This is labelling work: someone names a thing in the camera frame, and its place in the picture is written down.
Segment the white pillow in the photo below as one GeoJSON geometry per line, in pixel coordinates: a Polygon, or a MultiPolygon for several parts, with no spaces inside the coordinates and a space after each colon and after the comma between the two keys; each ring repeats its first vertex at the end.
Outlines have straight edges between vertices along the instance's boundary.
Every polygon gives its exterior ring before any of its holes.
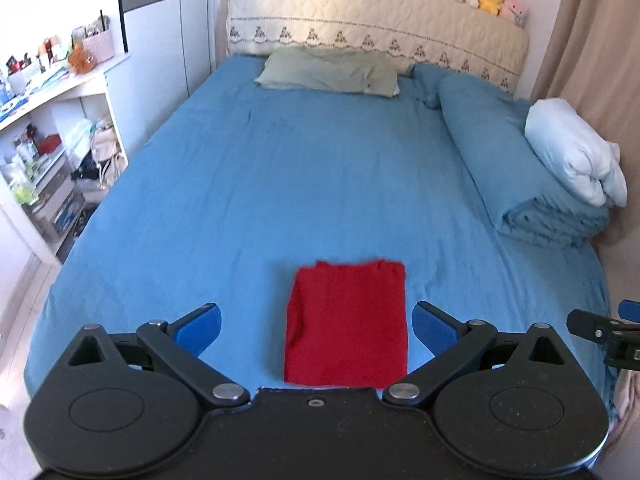
{"type": "Polygon", "coordinates": [[[535,102],[524,133],[544,166],[576,197],[595,207],[627,206],[620,146],[604,140],[567,100],[535,102]]]}

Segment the green pillow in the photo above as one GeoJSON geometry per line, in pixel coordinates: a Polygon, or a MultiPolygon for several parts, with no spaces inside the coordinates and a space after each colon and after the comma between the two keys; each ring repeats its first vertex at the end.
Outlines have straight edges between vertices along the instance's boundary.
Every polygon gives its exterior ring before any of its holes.
{"type": "Polygon", "coordinates": [[[255,81],[269,89],[399,94],[398,73],[384,54],[345,49],[286,47],[273,51],[255,81]]]}

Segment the blue bed sheet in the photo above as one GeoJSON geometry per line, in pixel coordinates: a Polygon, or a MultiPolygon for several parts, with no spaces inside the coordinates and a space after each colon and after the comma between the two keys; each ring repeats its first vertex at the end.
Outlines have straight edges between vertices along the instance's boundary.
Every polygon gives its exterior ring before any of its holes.
{"type": "Polygon", "coordinates": [[[82,326],[131,333],[213,302],[204,361],[250,390],[283,382],[296,272],[401,262],[408,304],[505,332],[608,312],[589,244],[499,234],[421,79],[391,99],[259,87],[261,58],[219,66],[115,182],[44,303],[24,370],[35,393],[82,326]]]}

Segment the red box on shelf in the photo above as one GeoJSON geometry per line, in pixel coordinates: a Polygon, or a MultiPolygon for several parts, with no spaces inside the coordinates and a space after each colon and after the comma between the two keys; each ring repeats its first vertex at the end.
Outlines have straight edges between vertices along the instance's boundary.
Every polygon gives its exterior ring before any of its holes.
{"type": "Polygon", "coordinates": [[[62,140],[60,136],[57,133],[52,133],[40,139],[37,142],[37,148],[41,155],[49,155],[52,154],[61,144],[62,140]]]}

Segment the red cloth garment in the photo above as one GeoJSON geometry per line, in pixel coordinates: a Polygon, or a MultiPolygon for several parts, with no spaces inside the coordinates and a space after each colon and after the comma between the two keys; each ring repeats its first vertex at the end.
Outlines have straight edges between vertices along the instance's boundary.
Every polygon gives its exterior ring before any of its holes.
{"type": "Polygon", "coordinates": [[[406,269],[324,261],[296,273],[283,378],[308,387],[384,389],[408,370],[406,269]]]}

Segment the white shelf unit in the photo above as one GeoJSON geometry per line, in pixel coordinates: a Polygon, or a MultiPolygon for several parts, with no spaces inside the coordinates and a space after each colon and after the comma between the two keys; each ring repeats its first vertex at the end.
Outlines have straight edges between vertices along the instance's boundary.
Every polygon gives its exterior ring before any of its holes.
{"type": "Polygon", "coordinates": [[[1,122],[1,212],[43,263],[60,264],[58,251],[88,204],[72,173],[96,155],[104,191],[128,166],[117,123],[119,54],[85,75],[64,66],[40,77],[40,90],[19,96],[1,122]]]}

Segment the rolled blue duvet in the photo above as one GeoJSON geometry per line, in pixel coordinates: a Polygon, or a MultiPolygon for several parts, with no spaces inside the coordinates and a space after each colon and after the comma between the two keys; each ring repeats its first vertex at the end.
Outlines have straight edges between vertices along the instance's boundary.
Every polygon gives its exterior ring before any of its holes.
{"type": "Polygon", "coordinates": [[[467,73],[416,64],[425,104],[442,113],[492,226],[537,246],[570,247],[600,234],[610,213],[564,188],[524,136],[529,102],[467,73]]]}

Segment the orange bear toy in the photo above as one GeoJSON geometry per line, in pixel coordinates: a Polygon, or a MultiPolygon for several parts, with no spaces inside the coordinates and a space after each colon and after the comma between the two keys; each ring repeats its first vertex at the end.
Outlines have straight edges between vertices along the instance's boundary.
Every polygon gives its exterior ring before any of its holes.
{"type": "Polygon", "coordinates": [[[68,55],[67,64],[68,69],[75,75],[85,75],[96,68],[98,60],[91,51],[78,44],[68,55]]]}

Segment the beige curtain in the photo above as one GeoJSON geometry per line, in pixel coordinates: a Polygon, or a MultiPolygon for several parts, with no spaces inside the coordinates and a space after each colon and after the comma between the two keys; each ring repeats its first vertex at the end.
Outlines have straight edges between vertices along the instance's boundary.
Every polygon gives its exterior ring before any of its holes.
{"type": "Polygon", "coordinates": [[[533,90],[556,96],[622,151],[628,204],[596,240],[615,308],[639,298],[639,0],[561,0],[533,90]]]}

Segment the pink storage basket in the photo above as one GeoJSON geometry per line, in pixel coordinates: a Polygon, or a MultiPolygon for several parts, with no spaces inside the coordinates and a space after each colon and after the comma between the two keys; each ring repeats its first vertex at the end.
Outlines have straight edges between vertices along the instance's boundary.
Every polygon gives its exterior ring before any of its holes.
{"type": "Polygon", "coordinates": [[[82,47],[89,51],[98,64],[110,60],[115,55],[112,32],[107,29],[82,40],[82,47]]]}

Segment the white bag on shelf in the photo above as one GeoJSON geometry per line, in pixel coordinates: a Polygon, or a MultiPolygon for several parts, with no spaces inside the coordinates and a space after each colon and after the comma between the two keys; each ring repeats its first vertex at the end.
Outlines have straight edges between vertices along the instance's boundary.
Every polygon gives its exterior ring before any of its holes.
{"type": "Polygon", "coordinates": [[[90,151],[98,167],[100,185],[111,185],[122,172],[122,149],[112,124],[101,120],[94,125],[90,136],[90,151]]]}

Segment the cream quilted headboard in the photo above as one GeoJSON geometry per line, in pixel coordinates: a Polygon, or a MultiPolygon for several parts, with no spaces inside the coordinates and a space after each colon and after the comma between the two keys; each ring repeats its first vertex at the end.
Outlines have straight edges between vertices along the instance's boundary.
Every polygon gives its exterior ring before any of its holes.
{"type": "Polygon", "coordinates": [[[518,88],[527,32],[456,0],[228,0],[227,52],[287,46],[382,53],[398,72],[431,63],[518,88]]]}

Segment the light pink plush toy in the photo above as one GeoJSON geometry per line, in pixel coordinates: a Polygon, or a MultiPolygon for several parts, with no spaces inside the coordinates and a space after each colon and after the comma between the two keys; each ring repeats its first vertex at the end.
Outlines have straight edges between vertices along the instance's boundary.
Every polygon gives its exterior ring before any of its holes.
{"type": "Polygon", "coordinates": [[[521,0],[503,0],[499,16],[509,23],[523,28],[528,14],[528,7],[521,0]]]}

